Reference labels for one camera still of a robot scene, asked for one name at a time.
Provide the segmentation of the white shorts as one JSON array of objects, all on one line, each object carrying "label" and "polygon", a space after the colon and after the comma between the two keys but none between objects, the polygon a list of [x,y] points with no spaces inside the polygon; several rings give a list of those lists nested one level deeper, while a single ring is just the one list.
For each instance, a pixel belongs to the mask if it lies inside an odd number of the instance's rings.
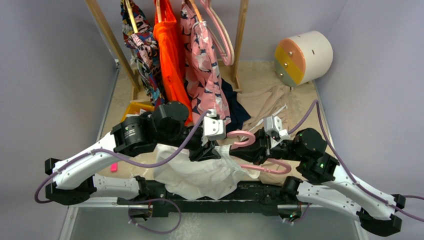
[{"label": "white shorts", "polygon": [[[193,131],[202,127],[205,111],[193,127]],[[200,162],[189,160],[189,150],[186,144],[193,136],[192,131],[183,140],[184,127],[171,127],[170,124],[161,124],[157,128],[158,152],[157,166],[153,170],[155,181],[165,185],[168,192],[177,194],[187,200],[197,200],[209,197],[219,200],[232,193],[238,182],[244,177],[257,179],[261,172],[275,175],[288,174],[292,167],[283,161],[269,159],[268,161],[284,167],[284,170],[264,168],[260,165],[241,164],[231,158],[229,151],[240,147],[247,147],[256,142],[256,137],[248,131],[235,130],[226,133],[226,138],[209,141],[217,143],[215,149],[220,159],[209,159]]]}]

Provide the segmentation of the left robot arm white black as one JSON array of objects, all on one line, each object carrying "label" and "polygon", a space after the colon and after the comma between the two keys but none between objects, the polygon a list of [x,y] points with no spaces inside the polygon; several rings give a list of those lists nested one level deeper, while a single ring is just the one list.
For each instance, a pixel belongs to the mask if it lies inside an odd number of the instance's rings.
[{"label": "left robot arm white black", "polygon": [[[188,108],[178,101],[161,104],[153,111],[127,117],[96,143],[79,154],[59,160],[49,158],[44,163],[47,178],[37,188],[37,203],[55,202],[64,206],[83,203],[93,197],[117,197],[146,203],[149,191],[139,176],[129,179],[104,177],[99,171],[118,162],[147,168],[148,164],[133,160],[151,153],[157,145],[175,147],[164,160],[151,168],[163,166],[182,150],[188,150],[190,161],[218,159],[216,140],[226,137],[225,123],[217,111],[208,109],[193,126],[186,126]],[[45,199],[40,199],[41,190]]]}]

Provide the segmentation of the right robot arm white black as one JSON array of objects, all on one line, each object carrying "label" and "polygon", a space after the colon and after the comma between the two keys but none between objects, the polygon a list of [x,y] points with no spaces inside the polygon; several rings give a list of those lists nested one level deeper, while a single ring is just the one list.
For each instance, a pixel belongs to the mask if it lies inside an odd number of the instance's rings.
[{"label": "right robot arm white black", "polygon": [[402,219],[395,213],[404,208],[406,198],[401,194],[384,193],[367,183],[361,184],[340,160],[326,152],[328,144],[317,130],[306,128],[290,139],[287,130],[260,129],[254,137],[252,144],[232,147],[230,156],[256,166],[283,160],[299,163],[296,170],[301,178],[286,177],[279,191],[284,202],[297,201],[337,211],[380,237],[401,231]]}]

